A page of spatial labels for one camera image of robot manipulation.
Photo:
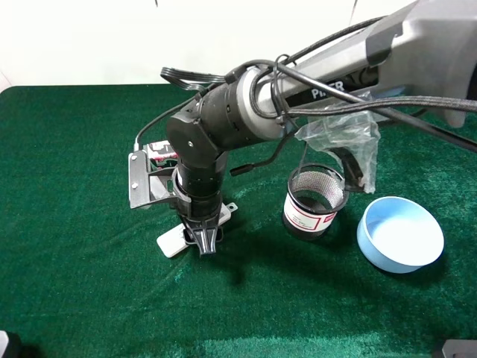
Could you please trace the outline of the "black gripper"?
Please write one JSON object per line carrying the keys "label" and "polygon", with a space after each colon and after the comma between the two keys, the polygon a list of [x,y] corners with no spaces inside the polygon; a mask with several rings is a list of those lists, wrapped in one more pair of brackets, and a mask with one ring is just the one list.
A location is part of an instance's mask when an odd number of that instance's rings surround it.
{"label": "black gripper", "polygon": [[223,195],[220,189],[199,186],[187,192],[181,186],[174,188],[179,197],[175,209],[184,225],[183,236],[187,245],[196,245],[200,255],[214,254],[216,244],[224,236],[219,221]]}

